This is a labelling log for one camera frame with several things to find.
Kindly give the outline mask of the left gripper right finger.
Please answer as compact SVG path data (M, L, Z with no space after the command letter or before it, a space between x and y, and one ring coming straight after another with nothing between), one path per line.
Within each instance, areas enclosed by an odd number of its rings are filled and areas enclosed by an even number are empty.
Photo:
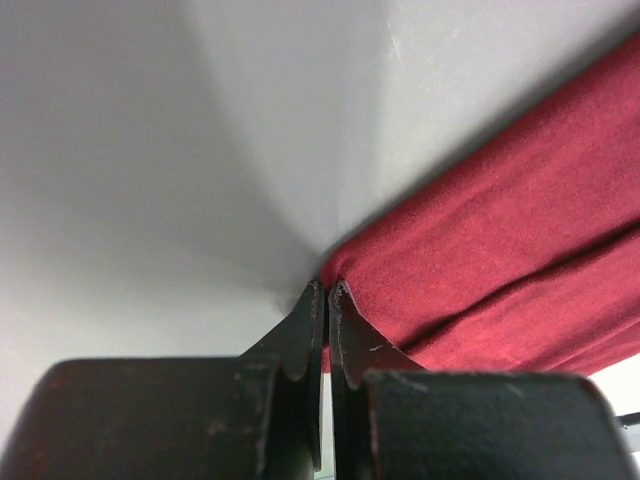
M335 474L340 479L629 479L624 427L589 380L434 372L328 297Z

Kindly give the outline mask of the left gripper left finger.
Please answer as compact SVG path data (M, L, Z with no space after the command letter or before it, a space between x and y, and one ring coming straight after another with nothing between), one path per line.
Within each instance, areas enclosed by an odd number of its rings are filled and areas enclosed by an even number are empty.
M5 479L310 479L321 467L324 289L237 357L74 359L41 377Z

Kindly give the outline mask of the dark red t shirt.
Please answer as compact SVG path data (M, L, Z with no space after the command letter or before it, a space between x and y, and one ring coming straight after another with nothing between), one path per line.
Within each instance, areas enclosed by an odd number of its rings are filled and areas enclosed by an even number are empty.
M590 375L639 351L631 36L339 247L364 316L432 370Z

